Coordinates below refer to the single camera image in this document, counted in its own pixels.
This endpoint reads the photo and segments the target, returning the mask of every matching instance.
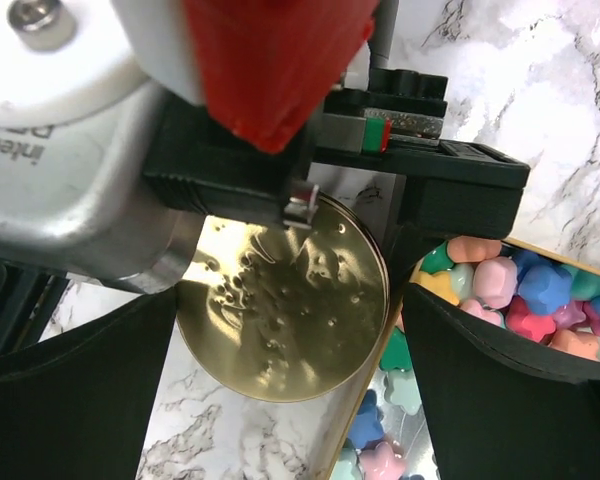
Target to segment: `metal lid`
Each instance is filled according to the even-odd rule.
[[[208,217],[178,322],[200,364],[246,396],[317,397],[364,363],[387,316],[379,249],[346,207],[321,194],[313,230]]]

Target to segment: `reflective surface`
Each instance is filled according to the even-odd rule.
[[[403,478],[440,480],[422,406],[415,415],[407,415],[402,407],[387,402],[384,398],[387,389],[386,373],[379,368],[376,369],[369,388],[378,395],[381,422],[387,437],[399,445],[396,450],[404,452],[407,471]]]
[[[220,383],[275,402],[340,385],[376,344],[386,268],[352,214],[321,196],[313,230],[208,217],[177,287],[191,352]]]

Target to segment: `marble countertop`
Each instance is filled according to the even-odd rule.
[[[600,268],[600,0],[403,1],[390,66],[450,78],[446,138],[533,167],[514,237]],[[312,176],[379,231],[391,176],[329,168]],[[132,298],[72,284],[43,338]],[[306,478],[341,394],[242,397],[205,373],[176,327],[137,478]]]

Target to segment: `teal candy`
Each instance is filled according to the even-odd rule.
[[[566,263],[563,263],[560,266],[564,268],[567,272],[569,272],[573,278],[576,278],[576,275],[580,271],[578,267],[574,267],[573,265],[567,265]]]
[[[562,265],[573,276],[571,285],[571,298],[581,302],[588,302],[596,297],[600,297],[600,275],[589,273],[584,270]]]
[[[458,263],[449,272],[451,289],[460,299],[460,303],[473,297],[473,267],[469,263]]]
[[[404,337],[404,333],[397,328],[394,328],[393,332],[391,332],[387,348],[384,349],[384,353],[380,359],[381,370],[388,372],[395,368],[402,370],[411,370],[413,368],[411,355],[407,347],[407,340]]]
[[[427,273],[441,272],[453,267],[453,262],[447,255],[447,242],[429,252],[422,260],[420,270]]]

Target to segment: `star-shaped candy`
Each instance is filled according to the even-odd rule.
[[[381,370],[387,372],[394,368],[401,368],[403,370],[411,370],[413,368],[407,339],[404,333],[398,328],[394,328],[391,332],[387,348],[384,349],[382,358],[380,358]]]
[[[384,429],[380,423],[380,410],[376,406],[376,401],[376,392],[367,390],[347,435],[354,448],[364,448],[368,443],[384,437]]]
[[[449,270],[451,267],[453,267],[453,262],[447,255],[447,242],[444,242],[424,257],[420,269],[423,272],[436,273],[442,270]]]
[[[571,300],[573,277],[562,267],[534,265],[518,285],[518,295],[536,315],[552,315]]]
[[[438,272],[429,275],[420,271],[416,273],[413,281],[452,305],[460,303],[460,299],[451,288],[451,274],[449,272]]]
[[[407,469],[405,459],[396,455],[387,442],[380,442],[375,449],[362,452],[360,465],[365,480],[399,480]]]
[[[556,322],[550,315],[531,313],[521,297],[513,297],[505,324],[509,330],[534,342],[556,331]]]
[[[560,307],[552,317],[558,328],[571,328],[587,320],[587,316],[582,311],[582,302],[575,300],[571,300],[564,307]]]
[[[362,480],[362,473],[357,463],[356,452],[348,448],[342,449],[329,477],[330,480]]]
[[[413,416],[418,413],[422,399],[413,370],[408,372],[391,370],[387,374],[386,382],[387,389],[384,398],[387,402],[402,407],[407,415]]]

